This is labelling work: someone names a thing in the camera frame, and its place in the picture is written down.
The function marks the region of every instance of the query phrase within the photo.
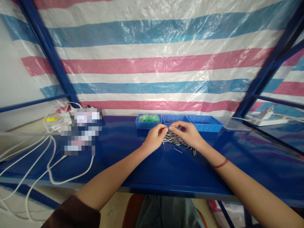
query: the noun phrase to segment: pile of nails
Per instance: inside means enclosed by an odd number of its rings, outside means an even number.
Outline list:
[[[185,143],[184,140],[182,140],[177,134],[171,132],[171,131],[168,131],[168,133],[166,134],[166,136],[164,137],[164,140],[163,140],[163,143],[174,143],[176,146],[181,146],[181,145],[184,145],[184,146],[187,146],[187,148],[189,148],[190,146]],[[193,152],[193,156],[196,155],[196,149],[190,147],[190,150]]]

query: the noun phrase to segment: blue stripe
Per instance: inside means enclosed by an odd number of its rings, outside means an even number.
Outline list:
[[[300,58],[297,65],[292,69],[293,71],[304,71],[304,56]]]
[[[282,83],[284,79],[271,79],[263,92],[273,93]]]
[[[286,0],[250,13],[223,13],[183,20],[138,20],[49,28],[56,47],[173,43],[236,37],[285,29],[300,1]],[[27,23],[2,15],[14,40],[36,43]]]
[[[256,110],[256,112],[261,112],[261,111],[269,108],[273,104],[275,104],[275,103],[265,102]],[[296,118],[304,117],[304,113],[301,113],[301,112],[295,110],[293,107],[284,106],[284,105],[275,105],[273,108],[273,111],[274,111],[274,113],[277,113],[277,114],[283,114],[283,115],[296,117]]]
[[[75,83],[73,87],[77,94],[102,93],[213,93],[246,92],[252,80],[215,80],[215,81],[185,81],[158,83]],[[46,96],[57,95],[59,85],[52,85],[41,89]]]

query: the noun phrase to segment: blue storage box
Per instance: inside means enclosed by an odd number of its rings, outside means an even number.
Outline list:
[[[173,122],[176,121],[184,121],[191,123],[189,118],[185,115],[161,115],[162,116],[162,123],[169,127]]]
[[[137,129],[152,129],[154,128],[157,124],[161,124],[162,123],[162,116],[161,115],[158,115],[158,114],[154,114],[154,115],[157,115],[160,119],[160,122],[139,122],[138,119],[141,115],[144,115],[144,114],[139,114],[135,120],[135,123],[136,123],[136,128]]]
[[[219,132],[223,124],[213,116],[188,115],[198,131]]]

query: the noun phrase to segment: blue tabletop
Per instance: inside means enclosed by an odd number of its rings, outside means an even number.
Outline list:
[[[259,128],[304,153],[304,123],[288,121]]]
[[[137,130],[136,117],[105,116],[101,141],[90,171],[82,177],[59,187],[79,188],[102,170],[123,159],[137,149],[148,130]],[[203,138],[249,176],[276,194],[290,206],[304,207],[304,161],[286,152],[254,132],[201,132]],[[15,164],[0,177],[0,182],[19,183],[48,141]],[[199,153],[194,157],[186,147],[165,144],[147,157],[126,179],[121,191],[161,194],[191,198],[236,200],[233,193]],[[51,146],[32,169],[25,184],[32,184],[43,172],[52,155]],[[0,171],[24,155],[0,166]],[[53,163],[61,157],[58,148]],[[52,171],[55,181],[64,181],[87,170],[91,156],[68,156]],[[46,174],[39,185],[51,185]]]

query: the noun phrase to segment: jeans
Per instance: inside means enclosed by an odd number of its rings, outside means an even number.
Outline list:
[[[190,198],[146,195],[136,228],[205,228]]]

